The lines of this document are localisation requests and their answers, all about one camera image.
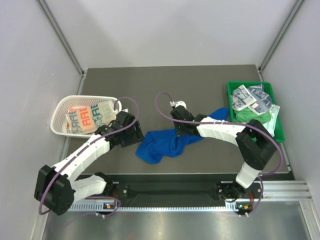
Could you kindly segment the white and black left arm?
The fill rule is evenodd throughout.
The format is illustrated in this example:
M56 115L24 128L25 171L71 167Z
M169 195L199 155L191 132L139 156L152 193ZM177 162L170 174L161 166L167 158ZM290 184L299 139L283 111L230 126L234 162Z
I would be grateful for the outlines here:
M44 165L37 175L34 198L39 201L39 214L43 207L57 216L66 213L73 203L88 197L109 198L114 191L111 179L102 172L90 177L78 177L94 161L116 146L122 148L144 140L140 123L134 115L120 111L114 120L100 126L74 153L53 165Z

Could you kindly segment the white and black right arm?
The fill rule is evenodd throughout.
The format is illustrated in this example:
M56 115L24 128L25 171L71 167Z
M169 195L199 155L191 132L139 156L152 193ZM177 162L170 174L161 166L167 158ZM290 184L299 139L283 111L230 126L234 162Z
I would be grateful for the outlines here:
M171 101L170 105L170 114L178 135L213 138L239 148L244 163L235 178L233 192L239 198L249 195L252 183L277 150L274 138L265 127L258 120L235 124L203 114L193 116L183 101Z

